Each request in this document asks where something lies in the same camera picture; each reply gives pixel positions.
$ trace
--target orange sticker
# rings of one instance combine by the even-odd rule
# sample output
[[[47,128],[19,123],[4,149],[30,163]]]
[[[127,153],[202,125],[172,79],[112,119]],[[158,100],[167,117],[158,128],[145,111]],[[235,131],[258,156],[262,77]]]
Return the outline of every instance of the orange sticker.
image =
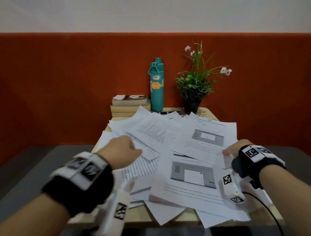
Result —
[[[161,84],[158,82],[152,82],[152,88],[153,89],[159,89],[159,88],[161,88]]]

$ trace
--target potted plant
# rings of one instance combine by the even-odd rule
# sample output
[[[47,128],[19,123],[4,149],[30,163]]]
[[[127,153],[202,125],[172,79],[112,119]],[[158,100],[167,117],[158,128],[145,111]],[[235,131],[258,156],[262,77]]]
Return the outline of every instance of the potted plant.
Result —
[[[180,76],[175,79],[177,88],[180,91],[181,96],[184,98],[185,113],[188,115],[191,112],[196,114],[202,99],[210,92],[213,92],[211,86],[216,80],[213,78],[209,79],[209,75],[230,75],[232,72],[231,69],[227,69],[227,66],[219,66],[206,70],[206,64],[211,57],[205,62],[202,57],[202,42],[201,44],[195,44],[197,45],[197,51],[191,51],[191,47],[187,46],[185,51],[190,52],[190,54],[184,54],[184,56],[192,61],[192,70],[178,73]]]

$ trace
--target green foliage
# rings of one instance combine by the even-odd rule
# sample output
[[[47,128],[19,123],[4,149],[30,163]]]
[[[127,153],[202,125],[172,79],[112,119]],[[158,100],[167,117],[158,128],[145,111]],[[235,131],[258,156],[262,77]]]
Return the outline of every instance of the green foliage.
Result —
[[[192,71],[184,71],[179,73],[179,77],[175,79],[177,88],[181,96],[188,102],[200,102],[205,95],[213,92],[212,85],[215,79],[207,79],[211,74],[219,76],[221,66],[205,71],[205,66],[211,57],[204,62],[202,58],[202,42],[197,44],[197,51],[191,52],[191,56],[185,55],[192,61]]]

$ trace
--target gray printed image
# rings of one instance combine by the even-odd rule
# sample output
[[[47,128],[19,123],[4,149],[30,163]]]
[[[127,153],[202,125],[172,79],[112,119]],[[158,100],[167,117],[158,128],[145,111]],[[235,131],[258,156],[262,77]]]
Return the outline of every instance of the gray printed image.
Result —
[[[192,138],[205,142],[205,143],[221,146],[221,147],[224,146],[224,139],[225,139],[223,136],[212,134],[206,131],[197,130],[197,129],[195,129],[192,135]]]
[[[211,167],[173,161],[170,179],[217,189]]]

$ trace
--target white wall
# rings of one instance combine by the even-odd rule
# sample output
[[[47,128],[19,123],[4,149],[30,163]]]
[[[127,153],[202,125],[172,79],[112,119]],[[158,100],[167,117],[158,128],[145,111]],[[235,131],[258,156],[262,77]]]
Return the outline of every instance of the white wall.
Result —
[[[0,0],[0,32],[311,32],[311,0]]]

